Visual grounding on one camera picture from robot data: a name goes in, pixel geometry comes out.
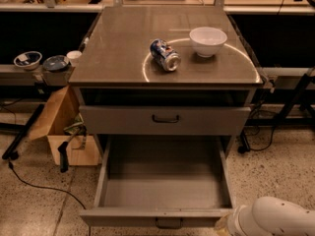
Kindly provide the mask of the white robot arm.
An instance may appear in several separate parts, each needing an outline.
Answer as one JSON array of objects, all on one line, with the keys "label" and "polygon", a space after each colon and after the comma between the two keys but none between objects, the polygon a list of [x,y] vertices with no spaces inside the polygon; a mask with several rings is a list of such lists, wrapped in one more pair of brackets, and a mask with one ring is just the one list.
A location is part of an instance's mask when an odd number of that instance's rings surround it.
[{"label": "white robot arm", "polygon": [[214,230],[218,236],[315,236],[315,211],[262,197],[223,216]]}]

